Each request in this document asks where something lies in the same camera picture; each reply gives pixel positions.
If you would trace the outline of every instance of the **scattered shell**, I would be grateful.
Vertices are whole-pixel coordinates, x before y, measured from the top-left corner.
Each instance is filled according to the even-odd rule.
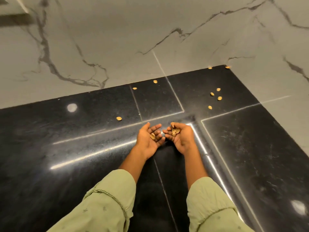
[[[176,129],[172,130],[172,136],[175,137],[176,136]]]
[[[150,137],[151,137],[152,140],[155,140],[155,134],[154,133],[151,133]]]

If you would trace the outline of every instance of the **marble surface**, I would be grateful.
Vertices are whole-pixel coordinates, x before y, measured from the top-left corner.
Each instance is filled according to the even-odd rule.
[[[284,99],[259,103],[225,66],[156,80],[1,109],[0,230],[46,231],[118,168],[147,121],[191,125],[207,172],[256,232],[309,229],[309,159],[264,108]],[[129,230],[188,231],[187,193],[166,142],[141,173]]]
[[[294,116],[309,112],[307,0],[23,2],[32,19],[0,18],[0,108],[228,64],[258,101],[291,97],[265,107],[309,154]]]

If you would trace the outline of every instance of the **sleeve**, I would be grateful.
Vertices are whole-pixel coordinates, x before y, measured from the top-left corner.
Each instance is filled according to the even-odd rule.
[[[190,232],[253,232],[237,215],[237,208],[210,177],[192,184],[187,197]]]
[[[127,232],[133,216],[135,192],[132,175],[123,169],[114,170],[48,232]]]

